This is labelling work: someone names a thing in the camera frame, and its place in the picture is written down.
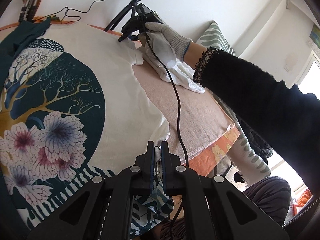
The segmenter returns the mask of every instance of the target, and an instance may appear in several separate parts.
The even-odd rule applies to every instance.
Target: black fuzzy sleeve
[[[208,48],[194,81],[219,96],[302,177],[320,190],[320,101],[277,82],[256,65]]]

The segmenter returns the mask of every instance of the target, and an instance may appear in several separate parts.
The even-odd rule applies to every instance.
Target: zipper
[[[286,223],[282,228],[286,228],[288,225],[291,225],[293,222],[297,221],[300,219],[303,215],[305,215],[315,204],[317,204],[320,201],[320,197],[318,197],[315,201],[313,201],[308,208],[306,208],[305,211],[303,211],[301,214],[298,216],[295,216],[293,219],[291,219],[288,223]]]

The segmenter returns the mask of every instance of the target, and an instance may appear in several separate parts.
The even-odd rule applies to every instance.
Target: orange towel
[[[304,206],[308,202],[308,200],[311,198],[311,196],[312,194],[310,190],[306,189],[298,199],[298,205]]]

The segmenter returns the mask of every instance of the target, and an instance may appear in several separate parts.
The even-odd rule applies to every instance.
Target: black cable
[[[89,9],[88,9],[86,12],[83,12],[83,11],[80,11],[80,10],[77,10],[77,9],[70,8],[70,9],[66,10],[65,15],[64,15],[64,17],[62,18],[62,20],[61,20],[60,22],[62,23],[62,21],[63,21],[63,19],[64,19],[65,17],[79,17],[79,19],[78,19],[77,21],[72,21],[72,22],[78,22],[78,21],[81,20],[81,17],[80,17],[80,16],[69,16],[69,15],[68,15],[68,11],[71,11],[71,10],[72,10],[72,11],[76,11],[76,12],[80,12],[80,13],[88,13],[88,12],[91,10],[91,7],[92,7],[92,5],[93,5],[95,2],[103,2],[103,1],[106,1],[106,0],[95,0],[95,1],[93,1],[92,4],[90,5]]]
[[[180,206],[179,206],[176,214],[174,215],[174,217],[173,217],[173,219],[172,219],[172,221],[171,221],[171,223],[169,225],[169,234],[170,234],[171,240],[174,240],[173,233],[172,233],[173,225],[174,225],[175,221],[177,220],[178,215],[180,214],[182,208],[183,208],[183,200],[181,201]]]
[[[41,20],[41,19],[43,19],[43,18],[47,18],[47,17],[49,17],[49,16],[51,16],[51,15],[55,15],[55,14],[57,14],[57,13],[59,13],[59,12],[63,11],[65,8],[61,9],[60,11],[58,11],[58,12],[56,12],[56,13],[52,13],[52,14],[49,14],[49,15],[43,16],[43,17],[41,17],[40,19],[37,19],[37,21],[39,21],[39,20]]]
[[[170,75],[170,72],[169,70],[167,69],[167,67],[162,63],[162,61],[158,58],[158,56],[154,53],[153,49],[151,48],[150,46],[150,42],[149,42],[149,37],[147,35],[147,30],[146,30],[146,27],[144,25],[145,23],[142,24],[142,27],[143,27],[143,31],[144,31],[144,34],[146,36],[146,40],[147,40],[147,43],[148,43],[148,46],[149,46],[149,49],[150,51],[152,52],[153,56],[155,56],[155,58],[160,62],[160,64],[164,67],[164,69],[166,70],[166,72],[168,73],[169,75],[169,78],[170,78],[170,81],[171,81],[171,84],[173,86],[173,89],[174,89],[174,92],[176,94],[176,97],[177,97],[177,101],[178,101],[178,117],[177,117],[177,133],[178,133],[178,138],[179,138],[179,141],[180,141],[180,144],[182,146],[182,149],[183,149],[183,153],[184,153],[184,157],[186,159],[186,166],[189,167],[189,159],[188,159],[188,153],[187,153],[187,149],[186,147],[184,146],[184,143],[182,141],[182,138],[181,138],[181,135],[180,135],[180,112],[181,112],[181,103],[180,103],[180,98],[179,98],[179,94],[177,92],[177,89],[176,89],[176,85],[174,84],[173,80],[172,80],[172,77]],[[173,228],[173,225],[178,217],[178,215],[180,214],[181,210],[183,208],[183,202],[181,202],[175,216],[173,217],[171,223],[170,223],[170,226],[169,226],[169,233],[170,233],[170,238],[171,240],[174,240],[173,238],[173,234],[172,234],[172,228]]]
[[[65,7],[64,7],[63,9],[61,9],[60,11],[58,11],[58,12],[56,12],[56,13],[52,13],[52,14],[46,15],[46,16],[43,16],[43,17],[41,17],[40,19],[37,19],[37,21],[38,21],[38,20],[41,20],[41,19],[43,19],[43,18],[47,18],[47,17],[49,17],[49,16],[51,16],[51,15],[55,15],[55,14],[57,14],[57,13],[60,13],[60,12],[63,11],[64,9],[67,9],[66,12],[65,12],[65,14],[64,14],[64,16],[63,16],[63,18],[62,18],[62,20],[60,21],[60,23],[62,23],[62,21],[63,21],[63,19],[64,19],[65,17],[70,17],[70,18],[79,17],[78,20],[76,20],[76,21],[69,21],[69,22],[67,22],[66,24],[68,24],[68,23],[70,23],[70,22],[78,22],[78,21],[81,20],[81,17],[80,17],[79,15],[77,15],[77,16],[69,16],[69,15],[68,15],[68,11],[71,11],[71,10],[72,10],[72,11],[76,11],[76,12],[80,12],[80,13],[88,13],[88,12],[91,10],[91,7],[92,7],[92,5],[93,5],[95,2],[103,2],[103,1],[106,1],[106,0],[95,0],[95,1],[93,1],[92,4],[90,5],[89,9],[88,9],[86,12],[83,12],[83,11],[80,11],[80,10],[77,10],[77,9],[73,9],[73,8],[69,8],[69,7],[65,6]]]
[[[179,94],[178,94],[177,89],[176,89],[176,85],[174,84],[174,82],[173,82],[173,80],[172,80],[172,77],[171,77],[171,75],[170,75],[170,72],[169,72],[169,70],[167,69],[167,67],[165,66],[165,64],[162,63],[162,61],[158,58],[158,56],[154,53],[153,49],[151,48],[150,43],[149,43],[149,37],[148,37],[148,35],[147,35],[147,30],[146,30],[146,27],[144,26],[144,24],[142,25],[142,27],[143,27],[144,34],[145,34],[145,36],[146,36],[146,40],[147,40],[149,49],[151,50],[152,54],[155,56],[155,58],[160,62],[160,64],[164,67],[164,69],[165,69],[166,72],[168,73],[169,78],[170,78],[170,81],[171,81],[171,84],[172,84],[173,89],[174,89],[174,93],[176,94],[177,101],[178,101],[177,133],[178,133],[178,138],[179,138],[181,147],[182,147],[182,149],[183,149],[184,157],[185,157],[185,159],[186,159],[186,166],[189,167],[189,160],[188,160],[187,149],[186,149],[186,147],[184,146],[184,143],[183,143],[183,141],[182,141],[181,134],[180,134],[180,112],[181,112],[181,103],[180,103]]]

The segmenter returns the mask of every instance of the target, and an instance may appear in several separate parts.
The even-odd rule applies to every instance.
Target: gray pants
[[[275,222],[283,225],[291,200],[291,189],[287,181],[279,177],[268,177],[247,188],[243,194]],[[163,225],[160,233],[161,240],[170,240],[170,223],[171,221],[168,221]],[[186,239],[184,218],[176,220],[172,233],[175,240]]]

